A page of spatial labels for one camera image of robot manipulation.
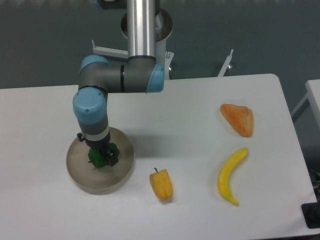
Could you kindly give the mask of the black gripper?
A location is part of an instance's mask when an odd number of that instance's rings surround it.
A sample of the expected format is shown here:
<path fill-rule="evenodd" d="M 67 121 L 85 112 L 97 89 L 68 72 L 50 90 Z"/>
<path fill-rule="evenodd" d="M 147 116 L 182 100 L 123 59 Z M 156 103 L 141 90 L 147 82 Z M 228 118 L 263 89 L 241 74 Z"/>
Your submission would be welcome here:
<path fill-rule="evenodd" d="M 103 150 L 104 158 L 107 161 L 107 165 L 113 167 L 115 164 L 118 163 L 118 152 L 114 149 L 110 149 L 109 143 L 111 140 L 111 134 L 108 133 L 104 138 L 100 140 L 89 140 L 84 137 L 82 133 L 77 134 L 77 138 L 80 142 L 85 142 L 86 145 L 92 149 L 96 150 Z"/>

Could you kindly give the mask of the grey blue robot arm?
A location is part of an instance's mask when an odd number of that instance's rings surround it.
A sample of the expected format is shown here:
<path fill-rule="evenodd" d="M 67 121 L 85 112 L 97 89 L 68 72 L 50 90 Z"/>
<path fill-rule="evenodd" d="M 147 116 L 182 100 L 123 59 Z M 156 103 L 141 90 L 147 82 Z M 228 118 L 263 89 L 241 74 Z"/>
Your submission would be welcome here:
<path fill-rule="evenodd" d="M 110 66 L 100 55 L 89 55 L 81 63 L 73 112 L 81 132 L 80 142 L 89 146 L 89 162 L 95 167 L 114 166 L 120 151 L 111 143 L 107 115 L 110 93 L 158 93 L 164 89 L 165 68 L 156 60 L 156 16 L 158 0 L 97 0 L 104 9 L 127 10 L 128 62 Z"/>

